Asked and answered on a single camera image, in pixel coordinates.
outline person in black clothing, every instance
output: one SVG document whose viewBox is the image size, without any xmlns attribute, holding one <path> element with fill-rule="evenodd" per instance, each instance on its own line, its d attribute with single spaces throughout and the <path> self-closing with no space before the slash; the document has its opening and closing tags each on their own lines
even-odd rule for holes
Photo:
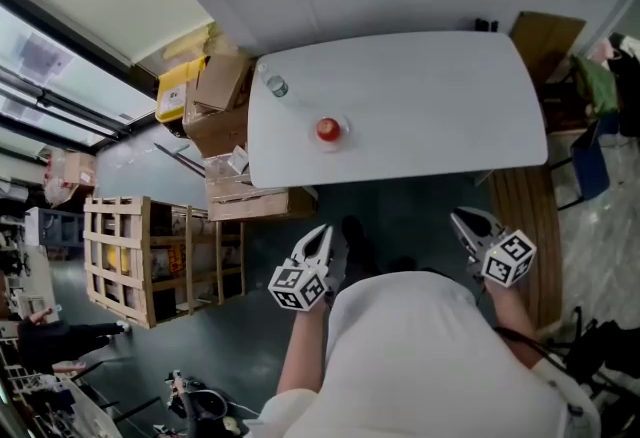
<svg viewBox="0 0 640 438">
<path fill-rule="evenodd" d="M 36 312 L 18 324 L 18 350 L 3 347 L 8 364 L 20 364 L 42 374 L 82 370 L 83 363 L 71 367 L 55 367 L 63 361 L 74 361 L 80 356 L 109 343 L 110 335 L 126 333 L 131 326 L 124 322 L 109 324 L 69 325 L 65 321 L 46 322 L 51 308 Z"/>
</svg>

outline concrete floor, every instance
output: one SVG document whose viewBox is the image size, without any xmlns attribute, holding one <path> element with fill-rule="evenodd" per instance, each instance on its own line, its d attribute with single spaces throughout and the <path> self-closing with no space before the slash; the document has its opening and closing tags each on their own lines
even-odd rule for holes
<svg viewBox="0 0 640 438">
<path fill-rule="evenodd" d="M 152 127 L 132 140 L 98 156 L 98 195 L 138 196 L 206 208 L 203 179 L 158 151 L 184 143 L 162 126 Z M 183 152 L 198 159 L 193 147 Z M 448 223 L 458 205 L 489 209 L 486 185 L 475 188 L 470 175 L 446 175 L 320 186 L 318 213 L 307 220 L 264 221 L 247 225 L 247 279 L 249 294 L 219 308 L 162 324 L 154 330 L 136 327 L 130 337 L 87 360 L 110 361 L 87 379 L 107 399 L 127 409 L 155 396 L 166 400 L 163 382 L 176 368 L 211 387 L 228 392 L 240 403 L 260 410 L 271 397 L 286 351 L 293 314 L 280 310 L 266 290 L 275 266 L 291 253 L 295 242 L 321 223 L 336 225 L 343 216 L 358 216 L 376 245 L 380 266 L 401 255 L 411 255 L 420 267 L 433 267 L 470 286 L 465 275 L 466 255 Z M 341 274 L 345 245 L 334 236 L 332 272 Z M 53 267 L 56 300 L 62 317 L 71 323 L 112 321 L 112 314 L 91 304 L 85 295 L 82 261 Z M 487 310 L 483 300 L 481 309 Z M 180 426 L 160 404 L 132 419 L 127 436 L 151 436 L 154 423 Z"/>
</svg>

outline white shirt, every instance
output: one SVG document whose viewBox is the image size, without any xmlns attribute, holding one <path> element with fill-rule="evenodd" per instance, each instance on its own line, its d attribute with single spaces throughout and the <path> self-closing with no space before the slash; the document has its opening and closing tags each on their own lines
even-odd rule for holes
<svg viewBox="0 0 640 438">
<path fill-rule="evenodd" d="M 435 273 L 343 291 L 329 318 L 319 394 L 267 402 L 255 438 L 563 437 L 567 402 L 526 369 L 471 293 Z"/>
</svg>

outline chair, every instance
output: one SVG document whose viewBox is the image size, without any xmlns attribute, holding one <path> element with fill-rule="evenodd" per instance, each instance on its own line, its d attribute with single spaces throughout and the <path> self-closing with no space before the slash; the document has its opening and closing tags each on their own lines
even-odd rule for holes
<svg viewBox="0 0 640 438">
<path fill-rule="evenodd" d="M 554 170 L 571 162 L 580 187 L 580 197 L 558 207 L 559 211 L 591 200 L 609 188 L 609 173 L 598 142 L 601 134 L 609 132 L 609 118 L 592 123 L 571 145 L 571 157 L 549 167 Z"/>
</svg>

